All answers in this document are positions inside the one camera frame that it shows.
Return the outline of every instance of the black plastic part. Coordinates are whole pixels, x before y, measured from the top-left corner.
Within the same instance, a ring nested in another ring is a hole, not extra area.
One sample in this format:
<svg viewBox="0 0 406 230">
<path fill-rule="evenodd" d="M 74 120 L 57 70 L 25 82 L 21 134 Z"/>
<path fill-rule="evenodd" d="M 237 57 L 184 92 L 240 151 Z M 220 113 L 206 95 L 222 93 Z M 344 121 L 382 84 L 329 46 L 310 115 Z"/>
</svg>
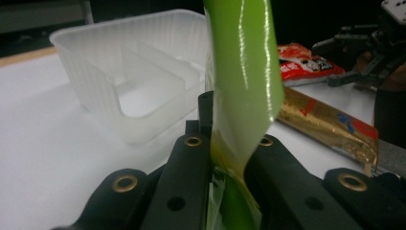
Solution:
<svg viewBox="0 0 406 230">
<path fill-rule="evenodd" d="M 188 120 L 185 125 L 185 134 L 199 133 L 199 121 Z"/>
<path fill-rule="evenodd" d="M 189 133 L 175 143 L 140 229 L 205 229 L 210 142 Z"/>
<path fill-rule="evenodd" d="M 264 136 L 244 177 L 262 229 L 362 229 L 275 137 Z"/>
<path fill-rule="evenodd" d="M 331 87 L 338 87 L 362 79 L 362 76 L 356 71 L 348 71 L 341 75 L 328 76 L 327 85 Z"/>
<path fill-rule="evenodd" d="M 208 91 L 199 95 L 198 106 L 199 106 L 199 126 L 202 135 L 207 138 L 212 137 L 212 125 L 213 125 L 213 91 Z"/>
<path fill-rule="evenodd" d="M 311 54 L 314 56 L 323 56 L 324 54 L 332 53 L 336 50 L 336 43 L 334 38 L 319 41 L 311 48 Z"/>
<path fill-rule="evenodd" d="M 330 170 L 323 185 L 365 229 L 405 229 L 406 206 L 360 172 Z"/>
<path fill-rule="evenodd" d="M 398 178 L 394 173 L 385 172 L 373 177 L 372 180 L 392 192 L 394 196 L 406 205 L 406 184 L 404 179 Z"/>
<path fill-rule="evenodd" d="M 148 191 L 144 172 L 131 169 L 113 172 L 90 196 L 74 224 L 54 230 L 137 229 L 149 202 Z"/>
</svg>

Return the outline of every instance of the snack bar wrapper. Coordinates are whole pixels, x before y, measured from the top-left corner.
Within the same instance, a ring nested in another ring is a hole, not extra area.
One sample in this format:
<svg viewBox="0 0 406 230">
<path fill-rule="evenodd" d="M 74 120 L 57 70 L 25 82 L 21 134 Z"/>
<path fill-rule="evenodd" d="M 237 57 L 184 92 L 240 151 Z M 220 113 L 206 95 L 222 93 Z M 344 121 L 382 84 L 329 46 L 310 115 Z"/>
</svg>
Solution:
<svg viewBox="0 0 406 230">
<path fill-rule="evenodd" d="M 364 164 L 376 166 L 378 132 L 349 114 L 289 87 L 278 120 Z"/>
<path fill-rule="evenodd" d="M 285 86 L 326 81 L 330 75 L 345 73 L 343 68 L 332 61 L 313 56 L 310 50 L 299 43 L 279 45 L 278 54 Z"/>
</svg>

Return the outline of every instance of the red package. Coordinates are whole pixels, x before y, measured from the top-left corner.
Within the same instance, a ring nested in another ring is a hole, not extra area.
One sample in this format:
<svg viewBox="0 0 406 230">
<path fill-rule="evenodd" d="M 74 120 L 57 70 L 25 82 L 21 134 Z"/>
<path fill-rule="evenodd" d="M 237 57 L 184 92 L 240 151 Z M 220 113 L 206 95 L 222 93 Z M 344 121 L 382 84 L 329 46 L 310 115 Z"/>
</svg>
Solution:
<svg viewBox="0 0 406 230">
<path fill-rule="evenodd" d="M 281 62 L 282 81 L 285 86 L 326 81 L 332 74 L 342 74 L 345 70 L 335 63 L 319 56 L 299 43 L 278 46 Z"/>
</svg>

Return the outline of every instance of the dark background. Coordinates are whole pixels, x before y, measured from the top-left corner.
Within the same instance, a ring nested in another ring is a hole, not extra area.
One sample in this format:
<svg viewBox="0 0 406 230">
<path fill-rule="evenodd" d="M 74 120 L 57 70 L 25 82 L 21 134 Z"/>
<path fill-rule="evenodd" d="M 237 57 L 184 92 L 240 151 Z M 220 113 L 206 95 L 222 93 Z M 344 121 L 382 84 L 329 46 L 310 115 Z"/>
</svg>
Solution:
<svg viewBox="0 0 406 230">
<path fill-rule="evenodd" d="M 51 6 L 56 1 L 1 0 L 0 13 L 8 9 L 31 6 Z M 89 4 L 95 23 L 117 18 L 186 9 L 204 14 L 202 0 L 78 0 Z M 278 44 L 299 42 L 307 48 L 336 35 L 342 26 L 376 24 L 382 13 L 379 0 L 271 0 Z M 49 35 L 58 29 L 84 25 L 85 17 L 61 24 L 51 24 L 22 31 L 0 33 L 0 57 L 49 47 Z M 374 125 L 382 140 L 406 149 L 406 93 L 378 90 L 376 93 Z"/>
</svg>

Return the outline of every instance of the gold packaging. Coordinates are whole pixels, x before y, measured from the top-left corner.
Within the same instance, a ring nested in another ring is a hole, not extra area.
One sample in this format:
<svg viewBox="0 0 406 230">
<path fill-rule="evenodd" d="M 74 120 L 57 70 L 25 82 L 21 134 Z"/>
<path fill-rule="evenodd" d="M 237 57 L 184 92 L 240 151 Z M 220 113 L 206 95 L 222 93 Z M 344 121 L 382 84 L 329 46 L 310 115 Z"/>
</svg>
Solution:
<svg viewBox="0 0 406 230">
<path fill-rule="evenodd" d="M 285 87 L 284 94 L 279 121 L 364 164 L 366 174 L 376 166 L 378 132 L 373 126 L 292 88 Z"/>
</svg>

